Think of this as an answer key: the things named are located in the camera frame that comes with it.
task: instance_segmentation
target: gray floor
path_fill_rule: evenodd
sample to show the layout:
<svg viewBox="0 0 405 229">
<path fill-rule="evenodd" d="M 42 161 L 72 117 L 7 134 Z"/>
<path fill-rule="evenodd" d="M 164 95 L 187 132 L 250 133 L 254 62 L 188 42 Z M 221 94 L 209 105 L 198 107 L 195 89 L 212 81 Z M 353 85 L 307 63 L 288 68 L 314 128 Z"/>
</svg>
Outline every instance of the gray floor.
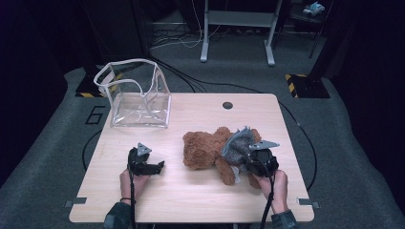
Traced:
<svg viewBox="0 0 405 229">
<path fill-rule="evenodd" d="M 223 36 L 210 43 L 208 61 L 200 62 L 202 44 L 183 44 L 152 49 L 153 56 L 190 76 L 210 82 L 244 86 L 275 94 L 307 133 L 317 156 L 317 175 L 309 196 L 319 201 L 315 219 L 302 228 L 405 228 L 405 218 L 396 206 L 384 177 L 370 164 L 351 131 L 345 105 L 327 78 L 323 82 L 330 99 L 293 98 L 287 73 L 309 73 L 315 56 L 308 59 L 312 40 L 302 35 L 282 36 L 274 51 L 275 67 L 266 63 L 260 36 Z M 162 68 L 173 93 L 190 93 L 188 85 Z M 82 69 L 66 74 L 69 82 L 63 102 L 27 155 L 0 190 L 0 228 L 101 228 L 101 223 L 75 224 L 71 209 L 85 175 L 82 151 L 89 163 L 109 111 L 105 98 L 75 97 L 84 77 Z M 203 84 L 209 93 L 255 93 L 235 86 Z M 102 114 L 98 124 L 86 124 L 94 106 Z M 287 110 L 282 112 L 304 181 L 313 178 L 314 155 L 309 141 Z"/>
</svg>

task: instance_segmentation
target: transparent plastic container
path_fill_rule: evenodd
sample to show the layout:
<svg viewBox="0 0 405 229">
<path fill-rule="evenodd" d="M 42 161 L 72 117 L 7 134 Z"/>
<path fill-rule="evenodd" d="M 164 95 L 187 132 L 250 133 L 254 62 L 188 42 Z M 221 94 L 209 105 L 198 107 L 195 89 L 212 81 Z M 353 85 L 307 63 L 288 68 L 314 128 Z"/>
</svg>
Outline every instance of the transparent plastic container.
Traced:
<svg viewBox="0 0 405 229">
<path fill-rule="evenodd" d="M 111 127 L 168 127 L 171 94 L 157 63 L 146 59 L 111 62 L 94 82 L 110 100 Z"/>
</svg>

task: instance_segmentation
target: teddy bear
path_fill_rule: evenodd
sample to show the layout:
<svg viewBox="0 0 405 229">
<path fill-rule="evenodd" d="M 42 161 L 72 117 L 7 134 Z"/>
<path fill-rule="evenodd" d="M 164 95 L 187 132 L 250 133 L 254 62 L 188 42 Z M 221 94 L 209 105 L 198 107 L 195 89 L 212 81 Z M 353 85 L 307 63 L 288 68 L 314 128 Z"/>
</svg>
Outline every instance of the teddy bear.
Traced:
<svg viewBox="0 0 405 229">
<path fill-rule="evenodd" d="M 251 130 L 255 142 L 261 137 L 256 129 Z M 208 132 L 187 132 L 183 136 L 184 150 L 183 163 L 193 170 L 206 169 L 215 165 L 220 178 L 225 185 L 235 184 L 235 174 L 231 166 L 239 167 L 240 164 L 230 164 L 222 156 L 222 149 L 225 143 L 232 137 L 233 133 L 227 127 L 220 127 L 214 134 Z M 249 184 L 259 189 L 257 179 L 248 173 Z"/>
</svg>

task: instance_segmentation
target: sleeve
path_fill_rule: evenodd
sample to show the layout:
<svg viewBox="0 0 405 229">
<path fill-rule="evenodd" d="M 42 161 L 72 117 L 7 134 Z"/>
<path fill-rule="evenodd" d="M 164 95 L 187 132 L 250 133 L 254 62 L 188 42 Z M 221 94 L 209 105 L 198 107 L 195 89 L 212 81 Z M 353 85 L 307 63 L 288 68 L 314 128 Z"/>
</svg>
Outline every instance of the sleeve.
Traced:
<svg viewBox="0 0 405 229">
<path fill-rule="evenodd" d="M 105 229 L 128 229 L 131 221 L 131 206 L 118 202 L 108 212 L 104 220 Z"/>
<path fill-rule="evenodd" d="M 297 220 L 291 210 L 271 216 L 274 229 L 299 229 Z"/>
</svg>

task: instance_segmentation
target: table top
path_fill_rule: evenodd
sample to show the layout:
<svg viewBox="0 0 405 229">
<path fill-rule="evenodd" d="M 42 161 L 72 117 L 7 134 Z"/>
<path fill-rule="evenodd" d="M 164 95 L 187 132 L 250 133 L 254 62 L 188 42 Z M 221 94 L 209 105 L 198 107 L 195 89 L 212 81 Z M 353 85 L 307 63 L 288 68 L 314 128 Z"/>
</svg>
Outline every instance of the table top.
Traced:
<svg viewBox="0 0 405 229">
<path fill-rule="evenodd" d="M 232 103 L 225 109 L 224 102 Z M 191 170 L 183 160 L 182 137 L 187 132 L 213 134 L 225 126 L 231 132 L 244 126 L 257 129 L 263 140 L 280 143 L 271 148 L 288 175 L 288 207 L 297 221 L 311 221 L 310 206 L 301 171 L 291 145 L 277 98 L 273 94 L 172 94 L 169 126 L 110 127 L 111 113 L 96 145 L 78 198 L 70 214 L 72 222 L 102 222 L 121 198 L 119 174 L 126 168 L 128 153 L 141 142 L 152 149 L 148 163 L 165 161 L 160 175 L 152 176 L 136 205 L 136 221 L 150 222 L 259 222 L 266 199 L 248 183 L 247 174 L 235 185 L 223 184 L 215 166 Z M 271 221 L 271 209 L 267 220 Z"/>
</svg>

